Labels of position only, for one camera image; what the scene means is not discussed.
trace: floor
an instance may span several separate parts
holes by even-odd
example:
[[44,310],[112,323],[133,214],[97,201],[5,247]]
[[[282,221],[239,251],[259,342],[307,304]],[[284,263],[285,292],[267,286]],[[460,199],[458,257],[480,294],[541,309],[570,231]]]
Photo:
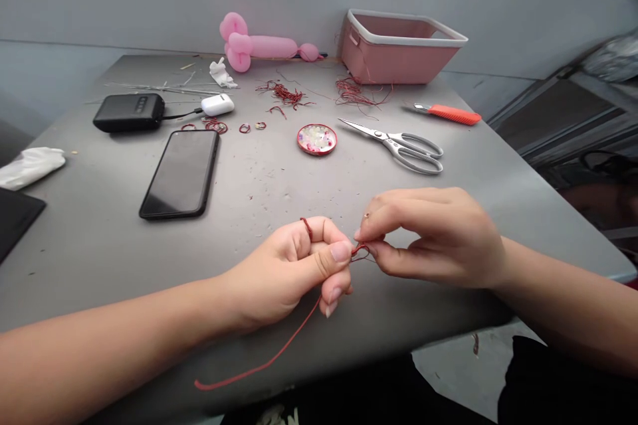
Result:
[[[472,335],[430,345],[412,352],[419,372],[441,395],[496,422],[498,397],[512,358],[512,337],[540,340],[522,322],[478,333],[478,354]],[[218,425],[222,416],[197,425]]]

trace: white tissue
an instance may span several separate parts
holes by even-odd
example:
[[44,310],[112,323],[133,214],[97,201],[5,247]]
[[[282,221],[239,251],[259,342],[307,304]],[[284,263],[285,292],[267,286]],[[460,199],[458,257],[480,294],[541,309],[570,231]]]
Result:
[[219,59],[218,63],[211,63],[211,76],[221,87],[236,88],[237,83],[233,81],[233,77],[226,73],[226,65],[224,65],[224,57]]
[[0,187],[17,191],[55,171],[65,162],[61,149],[25,149],[12,163],[0,168]]

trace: pink balloon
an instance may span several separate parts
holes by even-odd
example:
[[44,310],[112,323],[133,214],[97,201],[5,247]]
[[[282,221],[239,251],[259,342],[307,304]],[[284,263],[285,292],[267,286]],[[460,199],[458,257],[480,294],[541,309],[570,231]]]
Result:
[[291,58],[297,54],[297,44],[292,39],[251,35],[253,56],[259,58]]
[[299,47],[299,56],[305,61],[315,61],[319,58],[319,48],[311,43],[304,43]]
[[228,41],[231,33],[247,35],[248,25],[246,25],[246,21],[240,14],[230,12],[226,14],[223,21],[219,24],[219,32],[221,33],[221,37],[225,41]]
[[245,53],[237,53],[232,48],[226,50],[228,56],[228,63],[238,73],[244,73],[251,67],[251,56]]
[[228,37],[228,45],[237,53],[251,54],[253,52],[253,40],[241,33],[231,33]]

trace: table surface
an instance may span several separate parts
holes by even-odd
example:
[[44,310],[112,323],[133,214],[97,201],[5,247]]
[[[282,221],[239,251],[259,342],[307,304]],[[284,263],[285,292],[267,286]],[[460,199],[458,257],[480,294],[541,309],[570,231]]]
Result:
[[[146,222],[138,209],[169,134],[199,118],[165,122],[158,130],[107,134],[92,125],[101,99],[130,93],[109,82],[179,84],[211,81],[210,58],[124,56],[94,86],[90,104],[71,108],[32,146],[66,151],[66,165],[25,192],[48,203],[40,218],[0,267],[0,331],[65,313],[128,299],[233,267],[274,229],[300,216],[324,215],[352,237],[368,201],[395,188],[466,189],[489,212],[503,235],[545,254],[616,280],[633,266],[536,174],[485,123],[474,127],[414,114],[414,102],[470,108],[442,80],[395,88],[380,108],[337,106],[341,64],[253,61],[236,75],[236,109],[224,115],[208,207],[200,218]],[[180,70],[195,62],[195,66]],[[284,107],[287,120],[266,112],[274,99],[255,88],[283,80],[316,105]],[[167,114],[197,106],[196,96],[165,93]],[[403,168],[388,151],[337,120],[386,132],[406,131],[442,146],[444,171],[425,176]],[[240,134],[242,123],[267,128]],[[339,143],[323,157],[304,154],[296,133],[309,123],[335,129]],[[414,235],[387,238],[407,246]],[[363,261],[352,267],[355,293],[329,319],[316,313],[270,368],[212,392],[212,383],[269,360],[313,306],[308,294],[284,321],[245,337],[216,343],[107,408],[93,422],[142,423],[218,414],[346,367],[410,351],[426,343],[492,327],[511,312],[491,294],[401,280]]]

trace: scissor blade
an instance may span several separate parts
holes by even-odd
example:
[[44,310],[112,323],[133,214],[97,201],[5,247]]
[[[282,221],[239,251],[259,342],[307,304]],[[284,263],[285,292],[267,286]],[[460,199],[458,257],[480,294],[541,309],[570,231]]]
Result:
[[349,122],[348,120],[344,120],[343,118],[337,118],[337,120],[343,121],[348,126],[352,126],[354,129],[358,129],[362,133],[365,133],[367,135],[370,135],[376,138],[376,136],[374,135],[374,131],[375,131],[374,129],[366,128],[365,126],[358,125],[357,123]]

